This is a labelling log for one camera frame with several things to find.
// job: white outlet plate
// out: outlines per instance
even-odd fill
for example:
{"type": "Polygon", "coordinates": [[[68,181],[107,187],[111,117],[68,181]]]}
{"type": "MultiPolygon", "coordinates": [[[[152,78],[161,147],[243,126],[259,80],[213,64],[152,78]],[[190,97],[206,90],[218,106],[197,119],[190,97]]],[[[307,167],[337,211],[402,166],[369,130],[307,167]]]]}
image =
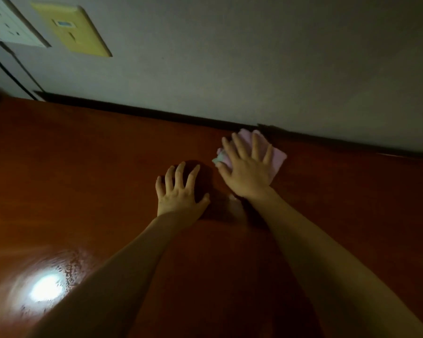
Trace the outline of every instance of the white outlet plate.
{"type": "Polygon", "coordinates": [[[0,41],[39,47],[49,46],[9,0],[0,0],[0,41]]]}

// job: pink cloth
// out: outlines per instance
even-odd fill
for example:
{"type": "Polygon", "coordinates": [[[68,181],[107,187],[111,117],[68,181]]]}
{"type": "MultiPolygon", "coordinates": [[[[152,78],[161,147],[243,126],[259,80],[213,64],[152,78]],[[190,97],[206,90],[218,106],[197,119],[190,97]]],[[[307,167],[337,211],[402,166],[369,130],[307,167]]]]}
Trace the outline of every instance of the pink cloth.
{"type": "MultiPolygon", "coordinates": [[[[265,136],[263,136],[258,130],[254,130],[254,133],[258,134],[259,136],[259,150],[260,150],[260,159],[263,159],[263,157],[266,154],[266,150],[268,149],[269,142],[266,140],[265,136]]],[[[238,136],[242,139],[246,151],[249,155],[251,155],[252,151],[252,133],[247,129],[241,129],[238,133],[238,136]]],[[[213,159],[213,162],[216,164],[217,162],[221,161],[224,164],[226,164],[230,169],[232,169],[232,162],[229,159],[229,156],[224,151],[223,148],[219,148],[217,152],[218,156],[213,159]]],[[[282,152],[281,150],[277,148],[273,148],[273,154],[272,154],[272,161],[271,161],[271,172],[270,172],[270,183],[274,179],[274,176],[276,176],[277,172],[281,168],[284,160],[287,158],[287,154],[282,152]]]]}

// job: white wall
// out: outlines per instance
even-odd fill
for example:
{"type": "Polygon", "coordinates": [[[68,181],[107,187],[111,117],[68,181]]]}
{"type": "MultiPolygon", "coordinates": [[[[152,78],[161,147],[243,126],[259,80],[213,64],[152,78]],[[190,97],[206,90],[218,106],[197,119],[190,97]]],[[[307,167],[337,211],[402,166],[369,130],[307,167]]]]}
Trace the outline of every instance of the white wall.
{"type": "Polygon", "coordinates": [[[84,7],[112,58],[12,1],[53,46],[10,44],[47,92],[423,151],[423,0],[38,0],[84,7]]]}

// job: switch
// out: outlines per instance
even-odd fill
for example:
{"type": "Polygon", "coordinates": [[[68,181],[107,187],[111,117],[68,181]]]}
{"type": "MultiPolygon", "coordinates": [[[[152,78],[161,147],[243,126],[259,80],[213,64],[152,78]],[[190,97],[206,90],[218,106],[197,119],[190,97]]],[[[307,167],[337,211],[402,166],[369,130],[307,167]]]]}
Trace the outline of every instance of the switch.
{"type": "Polygon", "coordinates": [[[41,2],[31,2],[31,5],[69,50],[111,57],[83,8],[41,2]]]}

